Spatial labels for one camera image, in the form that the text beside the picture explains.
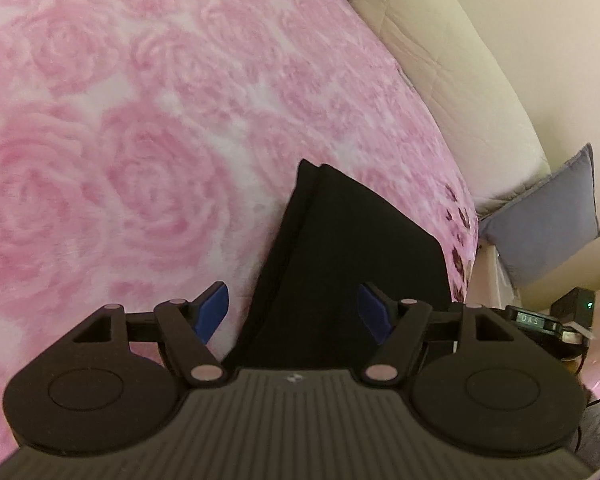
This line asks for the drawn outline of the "black garment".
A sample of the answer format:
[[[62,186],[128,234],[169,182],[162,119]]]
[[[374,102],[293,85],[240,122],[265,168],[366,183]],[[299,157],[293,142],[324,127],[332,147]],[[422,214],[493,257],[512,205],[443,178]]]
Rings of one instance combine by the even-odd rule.
[[[439,242],[382,197],[328,165],[300,162],[227,370],[359,368],[377,344],[358,316],[372,283],[436,310],[452,301]]]

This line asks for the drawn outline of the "black device with display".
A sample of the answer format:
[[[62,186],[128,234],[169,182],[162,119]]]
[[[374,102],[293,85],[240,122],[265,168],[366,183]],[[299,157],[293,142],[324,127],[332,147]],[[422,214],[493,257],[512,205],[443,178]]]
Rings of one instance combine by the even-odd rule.
[[[559,361],[572,361],[588,354],[588,338],[557,318],[514,306],[495,309],[494,312]]]

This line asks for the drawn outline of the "pink rose blanket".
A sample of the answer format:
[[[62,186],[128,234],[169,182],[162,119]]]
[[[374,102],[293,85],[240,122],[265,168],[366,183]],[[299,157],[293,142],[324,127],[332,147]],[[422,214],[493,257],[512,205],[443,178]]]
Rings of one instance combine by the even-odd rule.
[[[0,463],[9,379],[103,304],[223,281],[227,354],[302,160],[433,235],[465,297],[467,185],[347,0],[0,0]]]

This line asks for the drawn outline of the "black power adapter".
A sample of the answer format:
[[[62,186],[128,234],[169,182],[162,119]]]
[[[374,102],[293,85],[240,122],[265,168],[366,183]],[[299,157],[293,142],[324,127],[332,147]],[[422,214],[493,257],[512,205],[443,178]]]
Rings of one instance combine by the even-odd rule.
[[[587,330],[592,327],[595,292],[575,287],[550,305],[550,316],[562,324],[576,323]]]

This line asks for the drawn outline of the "grey blue pillow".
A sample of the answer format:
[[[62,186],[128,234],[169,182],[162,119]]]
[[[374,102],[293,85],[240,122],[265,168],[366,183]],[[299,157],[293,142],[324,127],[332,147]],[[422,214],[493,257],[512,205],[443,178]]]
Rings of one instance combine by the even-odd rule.
[[[599,237],[594,152],[589,143],[480,221],[480,238],[496,248],[516,288],[539,281]]]

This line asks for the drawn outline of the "cream quilted mattress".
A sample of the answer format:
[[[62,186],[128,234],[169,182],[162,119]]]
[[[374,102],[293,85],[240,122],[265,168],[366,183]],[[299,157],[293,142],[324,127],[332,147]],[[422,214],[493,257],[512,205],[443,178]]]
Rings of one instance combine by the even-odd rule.
[[[349,0],[434,118],[486,216],[550,174],[532,122],[457,0]]]

